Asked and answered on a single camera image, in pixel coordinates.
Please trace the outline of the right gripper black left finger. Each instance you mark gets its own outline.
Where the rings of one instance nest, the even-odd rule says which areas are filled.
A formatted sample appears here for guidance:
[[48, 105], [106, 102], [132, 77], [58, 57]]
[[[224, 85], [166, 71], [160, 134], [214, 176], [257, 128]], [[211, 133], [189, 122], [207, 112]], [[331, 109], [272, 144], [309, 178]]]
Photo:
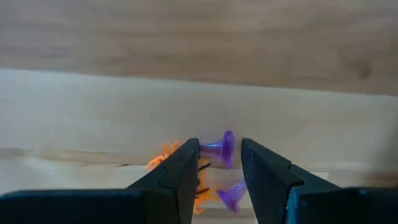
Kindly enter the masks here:
[[0, 196], [0, 224], [191, 224], [197, 138], [125, 189], [20, 190]]

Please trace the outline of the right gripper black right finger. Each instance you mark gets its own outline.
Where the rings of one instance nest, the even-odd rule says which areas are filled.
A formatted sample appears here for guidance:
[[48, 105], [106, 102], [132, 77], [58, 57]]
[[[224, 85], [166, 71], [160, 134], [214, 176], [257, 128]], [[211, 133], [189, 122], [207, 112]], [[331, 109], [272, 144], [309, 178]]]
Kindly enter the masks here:
[[398, 224], [398, 187], [339, 187], [244, 138], [241, 163], [259, 224]]

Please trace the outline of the purple translucent witch hat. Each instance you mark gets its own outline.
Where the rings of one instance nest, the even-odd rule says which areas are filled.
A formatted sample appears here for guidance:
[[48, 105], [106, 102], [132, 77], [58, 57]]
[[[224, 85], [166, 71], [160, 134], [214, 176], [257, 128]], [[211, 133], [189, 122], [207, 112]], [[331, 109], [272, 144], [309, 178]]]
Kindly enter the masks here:
[[247, 190], [248, 188], [245, 181], [240, 181], [230, 188], [217, 189], [216, 193], [229, 211], [233, 213], [238, 213], [239, 202], [241, 201]]
[[234, 159], [234, 133], [227, 130], [217, 142], [201, 144], [200, 152], [221, 161], [227, 169], [231, 169]]

